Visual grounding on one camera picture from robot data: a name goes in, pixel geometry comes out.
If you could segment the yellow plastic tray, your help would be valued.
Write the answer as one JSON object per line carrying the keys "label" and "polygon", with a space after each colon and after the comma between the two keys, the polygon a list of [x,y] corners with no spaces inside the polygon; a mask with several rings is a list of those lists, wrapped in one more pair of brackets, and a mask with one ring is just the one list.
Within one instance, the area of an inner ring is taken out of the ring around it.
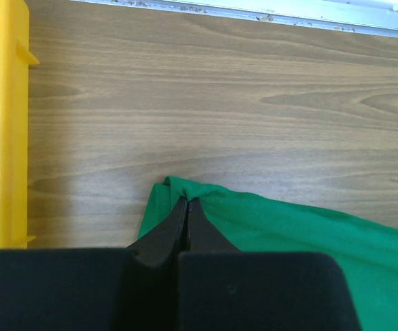
{"label": "yellow plastic tray", "polygon": [[25,1],[0,1],[0,248],[26,248],[30,13]]}

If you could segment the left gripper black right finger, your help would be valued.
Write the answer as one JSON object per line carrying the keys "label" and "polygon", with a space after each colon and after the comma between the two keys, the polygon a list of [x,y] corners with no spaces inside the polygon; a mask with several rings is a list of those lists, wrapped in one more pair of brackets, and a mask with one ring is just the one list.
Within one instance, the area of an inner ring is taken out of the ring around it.
{"label": "left gripper black right finger", "polygon": [[195,253],[241,252],[207,218],[200,199],[188,203],[185,251]]}

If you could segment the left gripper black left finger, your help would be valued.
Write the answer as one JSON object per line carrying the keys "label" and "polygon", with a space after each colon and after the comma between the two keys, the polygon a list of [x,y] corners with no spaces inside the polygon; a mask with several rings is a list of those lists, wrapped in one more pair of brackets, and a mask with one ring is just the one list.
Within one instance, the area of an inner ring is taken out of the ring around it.
{"label": "left gripper black left finger", "polygon": [[168,216],[129,245],[127,272],[174,272],[185,235],[188,200],[180,197]]}

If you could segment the green t shirt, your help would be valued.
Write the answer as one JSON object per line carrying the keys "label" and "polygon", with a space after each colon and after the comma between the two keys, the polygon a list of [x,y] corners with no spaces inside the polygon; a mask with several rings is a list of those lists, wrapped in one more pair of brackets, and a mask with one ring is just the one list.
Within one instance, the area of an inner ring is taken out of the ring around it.
{"label": "green t shirt", "polygon": [[245,252],[321,252],[344,271],[365,330],[398,330],[398,230],[343,212],[166,177],[152,187],[145,235],[178,198],[199,199],[208,220]]}

